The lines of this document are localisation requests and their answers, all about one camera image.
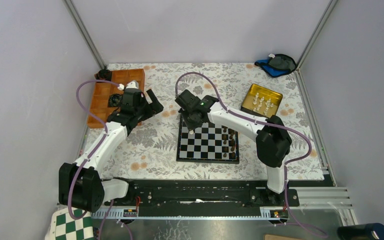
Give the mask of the gold metal tin box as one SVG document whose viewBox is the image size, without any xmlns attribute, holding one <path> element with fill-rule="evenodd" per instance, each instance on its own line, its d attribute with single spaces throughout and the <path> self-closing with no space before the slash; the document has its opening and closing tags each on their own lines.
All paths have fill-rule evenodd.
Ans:
<svg viewBox="0 0 384 240">
<path fill-rule="evenodd" d="M 270 118 L 276 115 L 283 95 L 253 83 L 246 93 L 240 110 L 259 117 Z"/>
</svg>

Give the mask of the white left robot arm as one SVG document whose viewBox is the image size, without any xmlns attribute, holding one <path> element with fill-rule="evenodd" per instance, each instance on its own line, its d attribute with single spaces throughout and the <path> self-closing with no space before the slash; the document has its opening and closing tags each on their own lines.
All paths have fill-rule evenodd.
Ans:
<svg viewBox="0 0 384 240">
<path fill-rule="evenodd" d="M 130 180 L 122 177 L 101 179 L 104 164 L 116 148 L 142 121 L 162 112 L 163 105 L 151 89 L 123 91 L 120 107 L 107 118 L 103 131 L 92 146 L 74 163 L 59 169 L 58 201 L 62 205 L 95 213 L 104 202 L 117 199 L 128 206 L 135 200 Z"/>
</svg>

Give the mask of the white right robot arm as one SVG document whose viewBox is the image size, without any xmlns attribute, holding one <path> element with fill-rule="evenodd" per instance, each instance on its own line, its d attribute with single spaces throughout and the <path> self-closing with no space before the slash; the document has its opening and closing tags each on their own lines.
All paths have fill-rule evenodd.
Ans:
<svg viewBox="0 0 384 240">
<path fill-rule="evenodd" d="M 184 90 L 176 98 L 179 113 L 192 131 L 204 123 L 212 123 L 232 129 L 256 144 L 258 159 L 266 166 L 267 201 L 273 206 L 281 205 L 286 199 L 285 157 L 290 153 L 292 139 L 282 120 L 273 116 L 258 117 L 240 110 L 230 109 L 213 96 L 199 98 Z"/>
</svg>

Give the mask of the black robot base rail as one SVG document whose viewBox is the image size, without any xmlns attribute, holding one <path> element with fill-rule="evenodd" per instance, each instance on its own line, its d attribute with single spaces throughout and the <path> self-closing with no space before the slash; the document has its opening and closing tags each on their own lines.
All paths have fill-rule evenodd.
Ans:
<svg viewBox="0 0 384 240">
<path fill-rule="evenodd" d="M 257 217 L 260 208 L 282 211 L 300 205 L 295 189 L 275 193 L 265 180 L 136 179 L 116 207 L 132 207 L 139 217 Z"/>
</svg>

